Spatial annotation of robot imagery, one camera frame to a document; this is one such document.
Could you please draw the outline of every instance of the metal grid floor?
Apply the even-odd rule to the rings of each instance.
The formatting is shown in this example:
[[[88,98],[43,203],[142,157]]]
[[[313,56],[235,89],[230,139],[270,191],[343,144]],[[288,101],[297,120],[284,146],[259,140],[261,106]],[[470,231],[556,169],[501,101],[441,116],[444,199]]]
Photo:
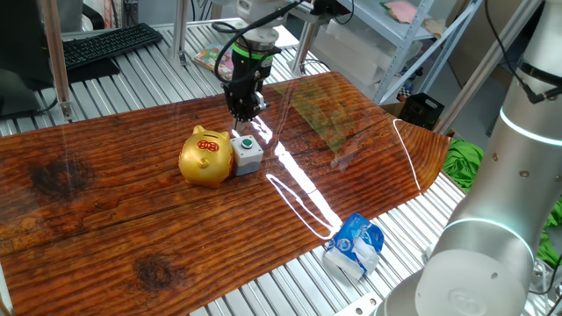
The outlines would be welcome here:
[[[71,84],[70,97],[77,120],[222,93],[219,81],[210,71],[191,61],[186,67],[170,62],[168,49],[172,43],[172,28],[156,29],[164,36],[163,41],[113,58],[121,69],[120,74]],[[185,47],[191,58],[210,44],[226,41],[227,35],[216,33],[208,22],[188,24]],[[295,78],[288,67],[295,53],[295,47],[288,47],[276,54],[271,76],[265,83]],[[314,56],[309,54],[308,58],[314,59]],[[328,69],[313,62],[306,66],[306,71],[308,75],[315,75]],[[55,93],[53,89],[42,90],[36,97],[43,107],[47,107]],[[63,124],[69,123],[63,120],[61,109],[56,106],[49,113],[33,118],[2,119],[0,133],[6,136]],[[422,268],[422,252],[437,242],[464,195],[441,174],[425,194],[374,219],[372,222],[385,234],[385,245],[375,272],[360,281],[338,269],[328,270],[322,264],[324,245],[190,315],[328,316],[369,293],[379,304],[398,283]],[[530,295],[523,315],[544,315],[551,304],[543,297]]]

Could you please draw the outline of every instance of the blue and white carton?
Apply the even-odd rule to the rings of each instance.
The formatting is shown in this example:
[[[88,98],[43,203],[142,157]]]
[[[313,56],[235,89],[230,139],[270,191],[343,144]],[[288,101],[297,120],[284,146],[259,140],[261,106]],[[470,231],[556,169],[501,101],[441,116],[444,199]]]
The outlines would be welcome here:
[[[378,226],[353,213],[329,242],[324,258],[358,280],[375,270],[384,241]]]

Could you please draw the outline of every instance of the black keyboard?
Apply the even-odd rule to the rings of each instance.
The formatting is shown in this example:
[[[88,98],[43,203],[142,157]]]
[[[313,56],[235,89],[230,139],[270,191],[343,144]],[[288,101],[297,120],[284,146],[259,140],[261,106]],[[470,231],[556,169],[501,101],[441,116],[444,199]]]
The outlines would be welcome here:
[[[140,23],[135,26],[105,32],[87,39],[63,42],[67,69],[80,67],[93,61],[123,54],[162,40],[162,35],[152,27]]]

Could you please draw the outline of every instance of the green button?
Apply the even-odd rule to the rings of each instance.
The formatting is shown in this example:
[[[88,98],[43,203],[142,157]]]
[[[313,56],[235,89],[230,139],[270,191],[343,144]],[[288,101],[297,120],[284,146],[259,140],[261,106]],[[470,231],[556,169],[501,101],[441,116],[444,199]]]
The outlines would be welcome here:
[[[244,149],[252,148],[252,140],[243,140],[242,141],[242,148],[244,148]]]

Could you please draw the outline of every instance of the black cable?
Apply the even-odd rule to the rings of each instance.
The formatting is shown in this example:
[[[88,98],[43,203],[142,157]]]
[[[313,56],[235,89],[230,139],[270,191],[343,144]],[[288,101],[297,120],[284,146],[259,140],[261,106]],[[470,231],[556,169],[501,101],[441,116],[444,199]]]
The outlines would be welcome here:
[[[207,11],[207,14],[205,14],[205,21],[209,19],[212,9],[213,9],[213,3],[209,5],[209,10]]]
[[[219,25],[224,25],[227,27],[227,29],[219,27]],[[223,32],[223,33],[236,33],[239,32],[241,29],[237,29],[235,28],[233,25],[230,25],[227,22],[222,22],[222,21],[217,21],[214,23],[211,23],[211,27],[213,28],[213,30],[217,31],[217,32]],[[249,58],[252,58],[252,48],[250,47],[248,41],[246,40],[245,37],[241,36],[241,39],[244,41],[244,44],[246,44],[246,47],[248,48],[248,55]]]
[[[203,9],[201,10],[201,14],[199,15],[199,21],[203,20],[203,16],[205,15],[205,10],[207,9],[207,3],[209,0],[205,0],[205,5],[203,6]]]
[[[137,21],[134,20],[133,15],[131,14],[131,4],[126,4],[125,5],[125,12],[126,15],[131,19],[131,21],[133,21],[133,25],[138,25]]]
[[[503,54],[503,58],[505,58],[505,60],[508,61],[508,52],[506,51],[506,48],[503,46],[503,43],[501,42],[501,39],[500,39],[500,35],[498,35],[498,32],[495,30],[494,23],[492,22],[492,18],[490,17],[490,9],[488,8],[488,0],[484,0],[484,10],[486,12],[486,19],[488,20],[488,24],[490,25],[490,28],[492,29],[492,33],[494,34],[494,37],[498,41],[498,44],[500,44],[501,53]],[[510,63],[508,63],[508,68],[511,71],[511,73],[513,74],[513,76],[517,79],[517,81],[521,85],[526,85],[526,83],[523,81],[523,79],[521,79],[521,77],[515,72],[513,67],[511,67]]]
[[[195,21],[195,17],[197,16],[197,13],[195,13],[195,4],[193,3],[193,1],[190,2],[191,2],[191,12],[193,13],[193,21]]]
[[[217,60],[214,63],[214,75],[217,77],[217,79],[219,79],[220,81],[222,81],[223,83],[229,84],[229,83],[237,83],[237,82],[241,82],[243,80],[247,80],[248,77],[250,75],[254,75],[255,70],[250,71],[247,75],[245,75],[242,79],[238,79],[236,81],[228,81],[227,79],[223,78],[220,73],[219,73],[219,66],[220,66],[220,60],[222,59],[222,56],[224,56],[224,54],[227,52],[227,50],[242,36],[244,35],[244,33],[246,33],[249,30],[253,30],[257,27],[260,26],[264,26],[266,24],[268,24],[269,22],[273,21],[276,18],[279,17],[283,17],[287,12],[289,12],[290,10],[294,9],[295,7],[297,7],[301,2],[303,2],[304,0],[299,0],[297,2],[294,2],[292,4],[286,5],[285,7],[272,12],[268,15],[266,15],[263,18],[258,19],[256,22],[244,27],[243,29],[241,29],[239,32],[237,32],[235,34],[235,36],[233,36],[226,44],[224,47],[222,47],[222,49],[219,52],[219,55],[217,56]],[[267,53],[263,56],[262,61],[266,58],[269,57],[268,55],[271,55],[271,53]],[[255,69],[258,69],[260,67],[262,63],[259,62],[258,64],[256,64]]]
[[[503,58],[505,58],[505,60],[507,61],[508,60],[508,52],[506,51],[506,48],[503,46],[503,43],[501,42],[500,35],[498,35],[498,32],[495,30],[494,23],[492,22],[492,18],[490,18],[490,10],[488,8],[488,0],[484,0],[484,11],[486,13],[486,19],[488,21],[488,24],[490,25],[490,28],[492,29],[492,33],[494,34],[494,37],[496,38],[496,40],[498,41],[498,44],[500,45],[501,53],[503,54]],[[515,79],[517,79],[517,81],[521,84],[521,87],[522,87],[523,91],[525,91],[525,94],[527,95],[527,98],[529,99],[529,101],[532,104],[537,104],[539,102],[544,101],[546,98],[555,97],[559,94],[562,94],[562,87],[558,87],[558,88],[555,88],[553,90],[549,90],[549,91],[547,91],[545,93],[542,93],[542,94],[537,94],[515,72],[515,70],[513,69],[513,67],[511,67],[511,64],[509,62],[508,62],[508,68],[511,71],[511,74],[515,77]]]
[[[119,28],[119,21],[117,20],[117,9],[115,8],[115,2],[112,0],[112,8],[113,8],[113,19],[115,28]]]
[[[551,285],[548,286],[548,290],[542,291],[542,292],[529,291],[529,293],[533,293],[533,294],[537,294],[537,295],[544,295],[544,294],[550,292],[552,290],[552,286],[554,286],[554,277],[556,276],[556,271],[558,271],[558,267],[560,266],[561,262],[562,262],[562,255],[558,258],[558,261],[556,262],[556,267],[554,267],[554,270],[552,271]]]
[[[40,114],[43,114],[43,113],[45,113],[45,112],[50,111],[51,109],[54,108],[54,106],[55,106],[58,102],[59,102],[59,100],[58,100],[56,97],[54,97],[54,101],[53,101],[46,109],[34,111],[33,114],[32,114],[32,116],[40,115]]]
[[[300,66],[302,67],[302,71],[304,72],[304,75],[306,75],[306,65],[310,65],[312,63],[319,63],[321,65],[324,65],[324,67],[326,67],[328,70],[331,71],[330,67],[326,64],[326,62],[321,61],[321,60],[315,60],[315,59],[305,59],[305,62],[303,62]]]
[[[340,22],[340,20],[338,20],[337,17],[334,17],[334,20],[339,25],[346,25],[351,21],[354,14],[355,14],[355,0],[351,0],[351,15],[349,16],[348,20],[345,22]]]

